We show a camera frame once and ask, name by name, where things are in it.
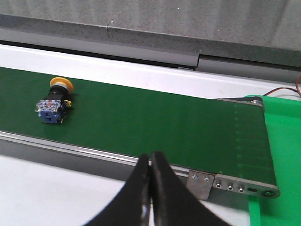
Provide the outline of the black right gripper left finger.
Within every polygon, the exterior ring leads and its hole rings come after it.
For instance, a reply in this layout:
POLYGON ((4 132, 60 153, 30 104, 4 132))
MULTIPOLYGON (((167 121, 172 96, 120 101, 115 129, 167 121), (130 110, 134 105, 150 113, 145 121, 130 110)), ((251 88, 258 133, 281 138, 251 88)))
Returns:
POLYGON ((119 193, 89 221, 89 225, 147 226, 151 201, 149 179, 149 157, 143 154, 119 193))

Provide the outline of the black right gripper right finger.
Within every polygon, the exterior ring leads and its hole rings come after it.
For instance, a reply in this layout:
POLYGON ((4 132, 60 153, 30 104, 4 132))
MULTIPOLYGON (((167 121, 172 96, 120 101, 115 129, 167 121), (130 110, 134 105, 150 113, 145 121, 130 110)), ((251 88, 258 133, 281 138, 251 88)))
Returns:
POLYGON ((157 226, 228 226, 201 204, 175 175, 166 157, 151 158, 151 197, 157 226))

